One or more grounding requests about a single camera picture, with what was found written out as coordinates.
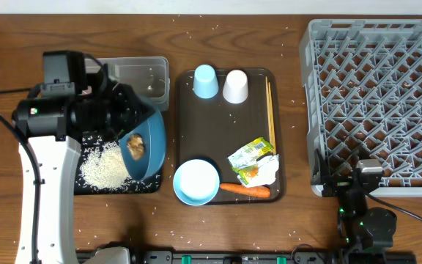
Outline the brown mushroom food scrap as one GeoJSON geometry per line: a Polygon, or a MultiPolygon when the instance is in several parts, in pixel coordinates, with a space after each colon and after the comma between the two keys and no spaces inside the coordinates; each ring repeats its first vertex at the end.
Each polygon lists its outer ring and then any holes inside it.
{"type": "Polygon", "coordinates": [[[130,136],[127,140],[127,149],[134,161],[142,159],[146,152],[144,141],[139,134],[130,136]]]}

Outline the dark blue plate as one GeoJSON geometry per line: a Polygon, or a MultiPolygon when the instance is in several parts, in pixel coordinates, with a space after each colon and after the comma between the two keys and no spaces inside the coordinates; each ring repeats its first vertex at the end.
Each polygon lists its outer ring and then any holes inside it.
{"type": "Polygon", "coordinates": [[[163,116],[157,106],[153,114],[139,126],[119,140],[123,161],[129,175],[137,181],[155,176],[163,165],[166,156],[166,129],[163,116]],[[145,154],[135,161],[127,149],[127,141],[133,135],[143,139],[145,154]]]}

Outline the light blue bowl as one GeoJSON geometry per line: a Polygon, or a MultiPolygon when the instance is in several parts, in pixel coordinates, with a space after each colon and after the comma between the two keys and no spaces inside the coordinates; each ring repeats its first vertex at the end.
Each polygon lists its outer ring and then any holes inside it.
{"type": "Polygon", "coordinates": [[[192,159],[181,164],[173,179],[176,197],[191,206],[209,203],[218,193],[219,184],[218,170],[203,159],[192,159]]]}

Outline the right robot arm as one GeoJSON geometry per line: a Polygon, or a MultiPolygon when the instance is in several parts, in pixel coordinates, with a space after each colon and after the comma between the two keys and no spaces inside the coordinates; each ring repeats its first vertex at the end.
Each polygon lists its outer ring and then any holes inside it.
{"type": "Polygon", "coordinates": [[[314,151],[315,166],[311,183],[321,185],[323,197],[338,200],[338,233],[346,246],[326,254],[324,263],[386,263],[385,250],[393,246],[396,214],[380,207],[370,208],[366,197],[379,188],[384,175],[377,159],[361,159],[347,176],[329,173],[319,150],[314,151]]]}

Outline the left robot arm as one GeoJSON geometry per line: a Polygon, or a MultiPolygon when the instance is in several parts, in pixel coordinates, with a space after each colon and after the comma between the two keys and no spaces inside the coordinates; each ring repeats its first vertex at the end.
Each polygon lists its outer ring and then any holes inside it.
{"type": "Polygon", "coordinates": [[[18,263],[76,263],[76,193],[155,186],[166,135],[160,109],[108,66],[48,67],[12,115],[23,169],[18,263]]]}

